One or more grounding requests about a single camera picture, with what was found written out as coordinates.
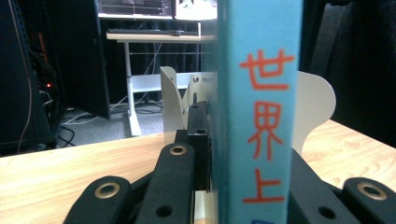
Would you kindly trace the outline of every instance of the desk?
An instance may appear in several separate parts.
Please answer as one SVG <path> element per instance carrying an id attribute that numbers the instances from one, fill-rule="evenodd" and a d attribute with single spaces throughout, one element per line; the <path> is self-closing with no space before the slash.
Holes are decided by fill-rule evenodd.
<path id="1" fill-rule="evenodd" d="M 128 104 L 129 104 L 129 123 L 131 126 L 132 136 L 142 135 L 140 130 L 140 125 L 137 120 L 136 113 L 134 111 L 134 92 L 139 92 L 139 90 L 134 89 L 133 76 L 131 71 L 131 61 L 130 61 L 130 43 L 176 43 L 176 44 L 199 44 L 209 37 L 199 35 L 181 35 L 181 36 L 171 36 L 171 35 L 129 35 L 129 34 L 109 34 L 107 33 L 107 39 L 117 40 L 119 43 L 124 44 L 125 53 L 125 66 L 126 66 L 126 83 L 128 90 Z"/>
<path id="2" fill-rule="evenodd" d="M 92 181 L 136 181 L 154 169 L 162 147 L 163 134 L 156 134 L 0 158 L 0 223 L 61 223 Z M 396 149 L 334 121 L 308 135 L 303 157 L 338 188 L 364 176 L 396 190 Z"/>

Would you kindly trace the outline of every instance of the cable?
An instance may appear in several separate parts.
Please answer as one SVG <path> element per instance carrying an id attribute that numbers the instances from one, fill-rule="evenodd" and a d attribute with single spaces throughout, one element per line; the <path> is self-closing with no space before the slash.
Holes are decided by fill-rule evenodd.
<path id="1" fill-rule="evenodd" d="M 70 145 L 70 146 L 73 146 L 73 147 L 75 147 L 76 145 L 74 145 L 73 143 L 72 143 L 72 141 L 73 141 L 73 139 L 74 139 L 74 137 L 75 137 L 75 132 L 73 131 L 73 130 L 71 130 L 71 129 L 69 129 L 69 128 L 66 128 L 66 127 L 63 127 L 63 126 L 61 126 L 61 128 L 63 128 L 63 129 L 65 129 L 65 130 L 67 130 L 67 131 L 69 131 L 71 134 L 72 134 L 72 136 L 71 136 L 71 138 L 69 139 L 69 140 L 65 140 L 64 138 L 62 138 L 60 135 L 58 135 L 58 138 L 59 139 L 61 139 L 61 140 L 63 140 L 64 142 L 66 142 L 66 144 L 64 145 L 64 146 L 61 146 L 61 145 L 59 145 L 60 147 L 67 147 L 67 145 Z"/>
<path id="2" fill-rule="evenodd" d="M 12 13 L 12 18 L 13 18 L 13 23 L 14 23 L 15 29 L 17 29 L 17 27 L 21 27 L 21 31 L 16 30 L 16 34 L 17 34 L 17 38 L 18 38 L 18 44 L 20 46 L 20 51 L 25 52 L 24 49 L 26 49 L 26 46 L 24 46 L 24 44 L 27 44 L 27 43 L 24 43 L 24 44 L 22 43 L 22 41 L 23 41 L 22 38 L 25 35 L 25 31 L 23 29 L 24 25 L 23 25 L 22 21 L 16 21 L 17 20 L 16 18 L 21 18 L 21 14 L 20 14 L 20 9 L 18 8 L 18 5 L 16 4 L 14 6 L 15 6 L 15 8 L 11 8 L 10 11 Z M 22 143 L 23 137 L 26 133 L 27 127 L 29 126 L 30 118 L 32 116 L 32 100 L 33 100 L 32 99 L 32 96 L 33 96 L 32 81 L 30 79 L 30 73 L 29 73 L 29 68 L 28 68 L 28 65 L 30 65 L 30 64 L 28 63 L 28 61 L 26 59 L 25 53 L 22 54 L 22 60 L 23 60 L 23 65 L 24 65 L 25 74 L 26 74 L 27 82 L 28 82 L 28 88 L 29 88 L 29 90 L 28 90 L 29 91 L 29 108 L 28 108 L 27 120 L 26 120 L 26 123 L 22 130 L 20 140 L 18 142 L 18 147 L 17 147 L 18 154 L 20 154 L 20 152 L 21 152 L 21 143 Z"/>
<path id="3" fill-rule="evenodd" d="M 120 105 L 122 103 L 122 101 L 124 101 L 127 97 L 128 96 L 123 97 L 118 103 L 116 103 L 115 105 L 111 106 L 110 107 L 110 111 L 113 110 L 114 108 L 116 108 L 118 105 Z M 85 113 L 79 114 L 79 115 L 75 116 L 74 118 L 70 119 L 69 121 L 63 123 L 62 125 L 86 124 L 86 123 L 89 123 L 89 122 L 99 118 L 99 117 L 96 116 L 96 117 L 94 117 L 93 119 L 90 119 L 90 120 L 86 120 L 86 121 L 82 121 L 82 122 L 72 122 L 72 121 L 74 121 L 76 119 L 79 119 L 79 118 L 81 118 L 83 116 L 87 116 L 87 115 L 90 115 L 90 113 L 85 112 Z"/>

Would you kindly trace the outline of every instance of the book spine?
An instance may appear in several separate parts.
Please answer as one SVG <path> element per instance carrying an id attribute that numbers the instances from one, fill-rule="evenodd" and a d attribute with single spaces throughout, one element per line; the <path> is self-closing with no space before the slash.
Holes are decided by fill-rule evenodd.
<path id="1" fill-rule="evenodd" d="M 302 1 L 218 7 L 219 223 L 286 223 Z"/>

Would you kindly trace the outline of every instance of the white desk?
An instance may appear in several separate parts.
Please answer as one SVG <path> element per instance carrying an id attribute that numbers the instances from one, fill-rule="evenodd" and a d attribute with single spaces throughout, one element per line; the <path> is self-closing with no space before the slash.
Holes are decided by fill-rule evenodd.
<path id="1" fill-rule="evenodd" d="M 181 35 L 181 36 L 171 36 L 171 35 L 127 35 L 127 34 L 109 34 L 107 33 L 107 39 L 117 40 L 119 43 L 124 44 L 125 51 L 125 65 L 126 65 L 126 82 L 127 82 L 127 90 L 128 90 L 128 104 L 129 104 L 129 123 L 131 125 L 131 133 L 132 136 L 142 135 L 140 130 L 140 125 L 137 120 L 136 112 L 134 111 L 134 93 L 141 91 L 160 91 L 161 84 L 158 86 L 152 86 L 153 83 L 160 83 L 160 76 L 151 77 L 155 80 L 151 80 L 150 82 L 140 81 L 140 87 L 134 87 L 134 82 L 139 78 L 147 78 L 149 76 L 132 76 L 131 72 L 131 61 L 130 61 L 130 43 L 175 43 L 175 44 L 199 44 L 203 41 L 209 40 L 210 37 L 201 36 L 201 35 Z M 182 83 L 179 88 L 187 88 L 185 83 Z"/>

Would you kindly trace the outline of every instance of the light blue book spine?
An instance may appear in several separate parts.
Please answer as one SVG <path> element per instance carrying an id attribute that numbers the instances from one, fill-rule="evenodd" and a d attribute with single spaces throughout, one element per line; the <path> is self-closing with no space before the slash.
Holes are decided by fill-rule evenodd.
<path id="1" fill-rule="evenodd" d="M 219 0 L 213 187 L 218 222 L 286 223 L 302 0 Z"/>

